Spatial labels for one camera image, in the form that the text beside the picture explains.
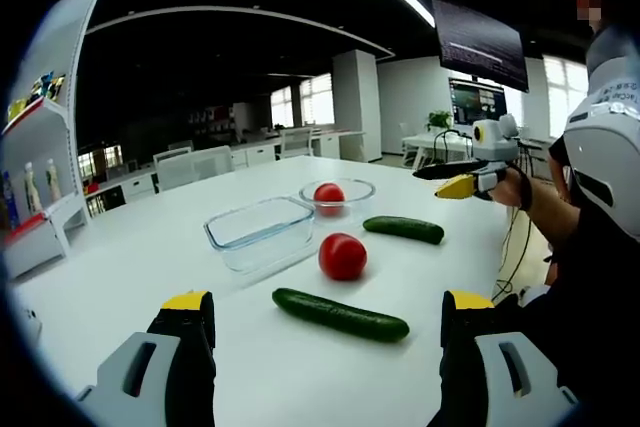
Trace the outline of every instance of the television screen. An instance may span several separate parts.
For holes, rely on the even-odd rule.
[[[529,92],[517,30],[475,10],[433,0],[440,64]]]
[[[507,113],[504,90],[492,85],[449,79],[453,121],[473,125],[476,120],[498,120]]]

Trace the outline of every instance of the black sleeve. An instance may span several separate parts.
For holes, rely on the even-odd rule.
[[[569,165],[569,155],[567,154],[567,147],[564,144],[564,135],[549,147],[549,155],[560,163],[560,165],[565,167]]]

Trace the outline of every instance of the ceiling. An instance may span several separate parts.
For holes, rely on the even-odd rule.
[[[549,52],[579,60],[589,40],[589,28],[576,20],[570,0],[449,1],[518,29],[530,56]],[[401,59],[438,53],[434,29],[401,0],[98,0],[90,26],[182,6],[293,15],[354,34]],[[181,12],[129,20],[85,38],[78,131],[96,137],[154,113],[250,100],[299,81],[267,74],[317,75],[330,69],[332,56],[355,48],[387,56],[336,32],[249,13]],[[100,125],[96,112],[105,112]]]

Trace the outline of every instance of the tomato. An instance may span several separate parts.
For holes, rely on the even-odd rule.
[[[355,237],[331,234],[322,241],[318,261],[327,277],[333,280],[354,280],[360,277],[367,263],[367,251]]]
[[[327,182],[316,189],[313,194],[313,200],[316,202],[344,202],[344,192],[336,184]],[[317,210],[320,215],[325,217],[335,217],[342,212],[342,205],[326,206],[318,205]]]

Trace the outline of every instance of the cucumber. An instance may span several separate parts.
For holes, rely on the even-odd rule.
[[[409,334],[407,323],[389,315],[357,309],[292,289],[277,289],[273,301],[285,312],[340,332],[379,342],[398,342]]]
[[[406,217],[372,217],[365,220],[362,226],[369,232],[397,235],[434,245],[438,245],[444,237],[444,230],[439,225]]]

